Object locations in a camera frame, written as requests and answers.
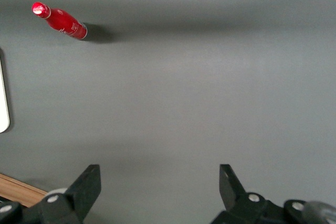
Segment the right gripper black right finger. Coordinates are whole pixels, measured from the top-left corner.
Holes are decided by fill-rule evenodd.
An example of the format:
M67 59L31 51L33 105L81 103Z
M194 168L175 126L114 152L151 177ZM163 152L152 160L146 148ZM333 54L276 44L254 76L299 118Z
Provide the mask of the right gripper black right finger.
M225 210L212 223L285 223L283 209L247 192L229 164L219 167L219 193Z

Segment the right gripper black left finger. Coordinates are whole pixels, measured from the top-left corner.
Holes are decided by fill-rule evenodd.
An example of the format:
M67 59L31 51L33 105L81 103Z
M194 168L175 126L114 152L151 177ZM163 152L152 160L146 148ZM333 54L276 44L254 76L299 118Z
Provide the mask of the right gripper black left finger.
M25 223L83 223L100 192L100 166L89 165L66 190L53 190L25 210Z

